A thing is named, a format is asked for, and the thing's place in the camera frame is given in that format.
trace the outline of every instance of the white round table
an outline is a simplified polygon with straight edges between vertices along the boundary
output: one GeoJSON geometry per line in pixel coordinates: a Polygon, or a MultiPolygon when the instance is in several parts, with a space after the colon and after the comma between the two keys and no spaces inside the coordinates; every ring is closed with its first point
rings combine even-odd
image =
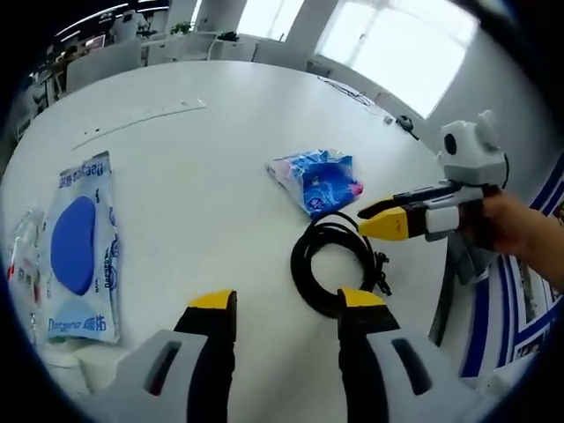
{"type": "MultiPolygon", "coordinates": [[[[290,253],[309,218],[264,164],[317,148],[353,155],[365,190],[343,209],[351,216],[441,179],[431,152],[396,124],[385,125],[384,115],[315,75],[257,63],[171,63],[123,73],[33,121],[2,182],[2,224],[12,228],[30,204],[47,210],[63,169],[108,150],[121,240],[120,347],[131,350],[172,329],[198,295],[233,288],[238,337],[229,421],[344,422],[337,322],[301,299],[290,274],[290,253]],[[200,99],[205,108],[140,122],[73,150],[83,128],[140,104],[183,99],[200,99]]],[[[402,326],[427,334],[446,241],[373,245],[390,257],[391,310],[402,326]]],[[[359,265],[340,247],[318,253],[314,269],[328,288],[360,286],[359,265]]],[[[92,349],[103,349],[115,367],[113,347],[92,349]]]]}

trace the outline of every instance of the white chair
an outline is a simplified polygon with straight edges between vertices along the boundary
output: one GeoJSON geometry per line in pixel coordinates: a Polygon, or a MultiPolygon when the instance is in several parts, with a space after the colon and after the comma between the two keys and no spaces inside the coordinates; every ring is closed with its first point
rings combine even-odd
{"type": "Polygon", "coordinates": [[[163,40],[166,40],[166,39],[167,39],[166,33],[154,33],[149,38],[149,40],[151,40],[151,41],[163,41],[163,40]]]}
{"type": "Polygon", "coordinates": [[[188,34],[178,56],[178,61],[210,60],[213,43],[217,38],[218,35],[216,33],[188,34]]]}
{"type": "Polygon", "coordinates": [[[255,42],[216,40],[211,47],[210,60],[252,62],[255,56],[255,50],[255,42]]]}
{"type": "Polygon", "coordinates": [[[178,60],[183,44],[184,37],[172,37],[163,41],[145,42],[143,47],[146,48],[147,66],[178,60]]]}
{"type": "Polygon", "coordinates": [[[253,62],[305,71],[309,55],[281,42],[260,41],[253,62]]]}
{"type": "Polygon", "coordinates": [[[120,42],[94,50],[67,68],[67,93],[84,88],[104,78],[141,67],[141,41],[120,42]]]}

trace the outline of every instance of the bright window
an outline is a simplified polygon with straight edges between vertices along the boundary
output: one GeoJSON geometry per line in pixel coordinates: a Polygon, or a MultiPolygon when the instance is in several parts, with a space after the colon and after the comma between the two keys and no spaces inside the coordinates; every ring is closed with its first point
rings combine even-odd
{"type": "Polygon", "coordinates": [[[192,12],[192,19],[190,20],[190,26],[192,26],[192,31],[195,31],[196,28],[196,20],[197,15],[200,12],[200,7],[202,7],[202,0],[196,0],[196,6],[194,7],[194,11],[192,12]]]}
{"type": "Polygon", "coordinates": [[[248,0],[238,33],[285,41],[304,0],[248,0]]]}
{"type": "Polygon", "coordinates": [[[336,9],[317,53],[427,118],[458,72],[477,24],[448,0],[350,0],[336,9]]]}

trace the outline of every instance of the blue and white package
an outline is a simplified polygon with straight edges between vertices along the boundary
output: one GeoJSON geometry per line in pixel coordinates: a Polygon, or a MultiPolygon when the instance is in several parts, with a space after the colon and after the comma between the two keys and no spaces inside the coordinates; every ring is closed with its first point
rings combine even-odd
{"type": "Polygon", "coordinates": [[[47,338],[115,343],[118,239],[109,153],[60,174],[40,239],[41,320],[47,338]]]}
{"type": "Polygon", "coordinates": [[[316,218],[353,202],[363,190],[353,156],[314,150],[269,161],[266,169],[306,213],[316,218]]]}

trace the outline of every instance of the plastic bag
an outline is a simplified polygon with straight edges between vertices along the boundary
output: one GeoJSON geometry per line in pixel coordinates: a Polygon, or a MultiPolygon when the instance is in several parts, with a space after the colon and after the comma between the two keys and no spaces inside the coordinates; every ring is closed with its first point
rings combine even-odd
{"type": "Polygon", "coordinates": [[[37,241],[43,211],[27,210],[10,234],[4,259],[6,279],[19,322],[33,344],[38,342],[40,306],[39,249],[37,241]]]}
{"type": "Polygon", "coordinates": [[[103,152],[60,175],[40,240],[41,311],[48,338],[81,337],[115,343],[120,337],[111,174],[109,154],[103,152]],[[69,230],[63,231],[61,222],[70,221],[71,209],[80,213],[66,225],[69,230]],[[74,248],[76,243],[86,251],[82,256],[74,248]],[[70,277],[67,270],[73,270],[70,277]],[[82,291],[73,291],[79,279],[82,291]]]}
{"type": "Polygon", "coordinates": [[[336,150],[282,157],[269,161],[266,168],[312,218],[345,207],[364,189],[355,177],[353,156],[336,150]]]}

